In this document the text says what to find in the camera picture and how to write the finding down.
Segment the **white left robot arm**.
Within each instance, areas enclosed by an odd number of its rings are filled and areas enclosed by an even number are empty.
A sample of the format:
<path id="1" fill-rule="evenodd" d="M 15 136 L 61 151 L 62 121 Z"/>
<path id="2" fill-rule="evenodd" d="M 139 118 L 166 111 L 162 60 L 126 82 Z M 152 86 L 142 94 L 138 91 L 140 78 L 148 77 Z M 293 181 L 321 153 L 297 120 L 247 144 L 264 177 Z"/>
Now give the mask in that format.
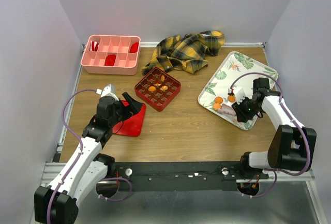
<path id="1" fill-rule="evenodd" d="M 39 186 L 34 193 L 36 222 L 74 223 L 80 204 L 99 182 L 113 181 L 116 186 L 126 182 L 128 194 L 132 192 L 131 182 L 116 173 L 114 158 L 101 154 L 101 150 L 113 135 L 114 126 L 139 114 L 143 103 L 124 92 L 127 104 L 123 104 L 110 86 L 92 91 L 100 96 L 96 114 L 82 135 L 76 135 L 76 150 L 48 186 Z"/>

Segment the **red box lid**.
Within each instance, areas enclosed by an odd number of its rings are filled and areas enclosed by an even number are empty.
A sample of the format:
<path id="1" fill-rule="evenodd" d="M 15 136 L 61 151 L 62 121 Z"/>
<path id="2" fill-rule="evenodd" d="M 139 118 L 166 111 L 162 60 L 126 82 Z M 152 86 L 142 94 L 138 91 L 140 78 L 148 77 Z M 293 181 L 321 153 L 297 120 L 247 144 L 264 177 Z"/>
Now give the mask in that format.
<path id="1" fill-rule="evenodd" d="M 120 136 L 138 137 L 141 134 L 145 118 L 146 105 L 143 103 L 140 112 L 130 119 L 113 127 L 113 133 Z"/>

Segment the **red cookie box with tray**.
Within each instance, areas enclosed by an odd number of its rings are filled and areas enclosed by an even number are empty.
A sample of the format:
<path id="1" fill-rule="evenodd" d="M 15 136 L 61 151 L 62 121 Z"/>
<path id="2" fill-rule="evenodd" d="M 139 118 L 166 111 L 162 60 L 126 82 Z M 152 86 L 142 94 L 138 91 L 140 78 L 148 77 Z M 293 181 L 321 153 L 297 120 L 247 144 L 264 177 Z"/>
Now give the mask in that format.
<path id="1" fill-rule="evenodd" d="M 164 81 L 160 79 L 162 75 L 165 76 Z M 160 83 L 161 86 L 155 87 L 154 84 L 156 83 Z M 165 85 L 168 89 L 162 91 L 160 88 Z M 148 88 L 150 86 L 154 86 L 156 90 L 149 92 Z M 181 83 L 177 79 L 159 68 L 153 68 L 135 85 L 134 90 L 140 99 L 155 110 L 161 112 L 180 92 L 180 88 Z"/>

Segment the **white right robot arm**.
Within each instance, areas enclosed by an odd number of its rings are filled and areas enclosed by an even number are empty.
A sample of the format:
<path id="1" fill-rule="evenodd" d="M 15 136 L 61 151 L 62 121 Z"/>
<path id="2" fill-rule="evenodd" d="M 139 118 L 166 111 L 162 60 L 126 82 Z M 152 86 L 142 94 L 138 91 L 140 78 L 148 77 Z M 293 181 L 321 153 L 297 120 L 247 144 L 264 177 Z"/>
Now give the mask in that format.
<path id="1" fill-rule="evenodd" d="M 266 114 L 276 132 L 265 152 L 246 152 L 240 158 L 238 173 L 252 177 L 257 170 L 280 171 L 299 176 L 311 168 L 317 133 L 305 127 L 285 104 L 282 90 L 274 91 L 269 82 L 274 78 L 261 73 L 253 81 L 253 95 L 248 98 L 241 87 L 232 83 L 228 95 L 235 98 L 231 105 L 238 122 L 246 123 Z"/>

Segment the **pink tongs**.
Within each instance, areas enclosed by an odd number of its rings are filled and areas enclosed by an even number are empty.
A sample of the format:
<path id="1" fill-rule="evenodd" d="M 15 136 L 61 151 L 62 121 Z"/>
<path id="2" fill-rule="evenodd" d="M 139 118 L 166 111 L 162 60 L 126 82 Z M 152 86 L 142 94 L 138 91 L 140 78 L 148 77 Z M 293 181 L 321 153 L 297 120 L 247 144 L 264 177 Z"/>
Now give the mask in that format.
<path id="1" fill-rule="evenodd" d="M 226 104 L 221 105 L 221 107 L 217 109 L 217 112 L 229 116 L 236 116 L 234 109 Z"/>

